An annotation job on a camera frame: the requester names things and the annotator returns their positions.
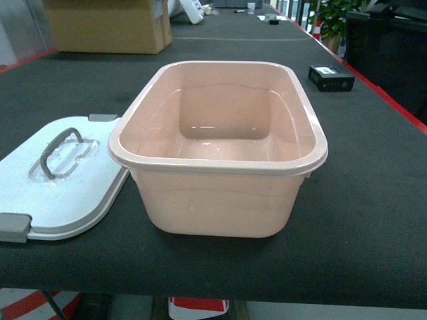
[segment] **small black box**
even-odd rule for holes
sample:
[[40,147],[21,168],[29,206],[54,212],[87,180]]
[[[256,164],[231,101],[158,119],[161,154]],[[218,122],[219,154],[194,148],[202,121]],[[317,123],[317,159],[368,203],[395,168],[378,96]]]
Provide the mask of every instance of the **small black box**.
[[331,65],[312,65],[308,71],[308,79],[314,83],[319,91],[351,91],[354,76],[341,73]]

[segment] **potted plant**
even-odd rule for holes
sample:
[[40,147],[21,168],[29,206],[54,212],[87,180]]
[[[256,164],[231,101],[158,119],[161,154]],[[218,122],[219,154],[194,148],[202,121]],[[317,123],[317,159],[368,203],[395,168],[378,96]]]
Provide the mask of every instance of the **potted plant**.
[[333,52],[338,50],[340,39],[346,37],[346,15],[349,11],[360,11],[369,0],[309,0],[310,11],[315,14],[309,18],[314,26],[322,22],[320,37],[322,42]]

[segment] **gray latch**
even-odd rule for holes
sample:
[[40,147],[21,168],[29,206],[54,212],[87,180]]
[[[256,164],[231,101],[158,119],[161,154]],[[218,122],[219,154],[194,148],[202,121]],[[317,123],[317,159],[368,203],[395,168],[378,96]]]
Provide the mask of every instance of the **gray latch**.
[[0,213],[0,241],[27,242],[30,223],[28,215]]
[[118,115],[100,115],[96,113],[92,113],[89,115],[89,121],[91,122],[110,122],[116,120]]

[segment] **gray handle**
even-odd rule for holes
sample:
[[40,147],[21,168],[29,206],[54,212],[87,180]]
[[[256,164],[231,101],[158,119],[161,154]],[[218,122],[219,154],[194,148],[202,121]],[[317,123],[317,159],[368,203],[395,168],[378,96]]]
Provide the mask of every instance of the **gray handle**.
[[56,176],[50,171],[50,169],[47,166],[47,158],[54,152],[56,148],[59,147],[59,145],[65,141],[66,138],[68,138],[71,134],[75,134],[77,137],[77,140],[82,143],[83,139],[81,138],[80,132],[76,128],[68,128],[64,131],[62,131],[60,134],[54,138],[50,144],[46,147],[46,149],[43,151],[40,157],[40,166],[43,172],[45,173],[46,177],[53,180],[56,178]]

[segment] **black tablecloth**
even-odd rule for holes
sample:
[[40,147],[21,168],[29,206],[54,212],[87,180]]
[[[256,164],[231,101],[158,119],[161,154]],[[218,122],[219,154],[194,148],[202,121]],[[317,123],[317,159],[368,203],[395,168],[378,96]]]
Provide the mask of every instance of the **black tablecloth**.
[[129,178],[84,234],[0,243],[0,286],[427,309],[425,134],[359,79],[348,93],[319,92],[310,65],[345,68],[293,23],[220,9],[199,25],[176,17],[172,35],[157,55],[52,53],[0,74],[0,158],[55,119],[123,114],[167,63],[280,63],[296,72],[329,143],[288,224],[265,239],[169,234]]

